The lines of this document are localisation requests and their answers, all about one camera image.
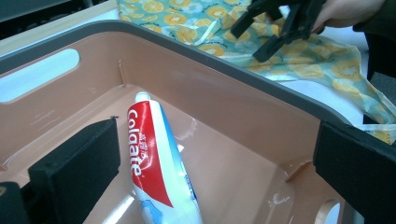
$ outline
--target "hand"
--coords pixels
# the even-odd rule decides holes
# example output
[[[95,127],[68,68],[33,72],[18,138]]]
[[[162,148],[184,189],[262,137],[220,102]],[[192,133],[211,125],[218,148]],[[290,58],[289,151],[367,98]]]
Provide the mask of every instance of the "hand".
[[[327,0],[320,11],[313,32],[324,26],[348,27],[369,20],[385,0]]]

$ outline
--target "colgate logo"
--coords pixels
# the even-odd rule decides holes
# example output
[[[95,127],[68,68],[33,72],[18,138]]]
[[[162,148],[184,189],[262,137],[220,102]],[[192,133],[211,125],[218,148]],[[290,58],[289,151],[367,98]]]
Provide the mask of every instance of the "colgate logo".
[[[139,129],[135,128],[137,112],[133,109],[128,111],[128,134],[129,134],[129,153],[131,156],[131,171],[134,175],[142,175],[140,163],[142,159],[139,157],[138,135]]]

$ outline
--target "colgate toothpaste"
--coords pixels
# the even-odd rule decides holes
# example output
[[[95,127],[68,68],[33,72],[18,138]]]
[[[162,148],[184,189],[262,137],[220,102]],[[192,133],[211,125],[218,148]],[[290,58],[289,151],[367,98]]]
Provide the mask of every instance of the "colgate toothpaste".
[[[134,191],[145,223],[203,223],[177,143],[161,105],[139,92],[128,110]]]

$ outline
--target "bin floor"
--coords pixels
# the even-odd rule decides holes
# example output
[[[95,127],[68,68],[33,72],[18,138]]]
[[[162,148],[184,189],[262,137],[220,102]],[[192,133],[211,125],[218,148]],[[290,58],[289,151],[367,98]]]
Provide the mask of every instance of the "bin floor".
[[[142,89],[128,85],[99,97],[15,154],[7,163],[7,171],[0,174],[0,181],[16,181],[23,186],[29,181],[26,170],[35,161],[90,123],[117,116],[120,173],[86,223],[143,223],[133,193],[126,119],[139,91]],[[276,223],[289,222],[294,189],[284,181],[286,174],[279,166],[158,97],[151,95],[163,105],[182,148],[205,223],[271,223],[271,219]]]

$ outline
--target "finger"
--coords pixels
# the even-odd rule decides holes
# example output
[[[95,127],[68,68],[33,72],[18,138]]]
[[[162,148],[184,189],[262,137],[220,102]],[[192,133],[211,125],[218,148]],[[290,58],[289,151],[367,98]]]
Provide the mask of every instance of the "finger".
[[[359,19],[352,19],[352,20],[327,20],[325,22],[326,26],[342,28],[355,25],[359,22]]]
[[[318,26],[317,29],[313,30],[312,33],[320,35],[323,31],[324,31],[324,25],[321,24],[320,26]]]
[[[322,6],[322,10],[319,12],[317,20],[315,21],[312,30],[317,30],[319,26],[322,26],[327,20],[332,18],[332,14],[334,13],[334,4],[332,1],[327,1]]]

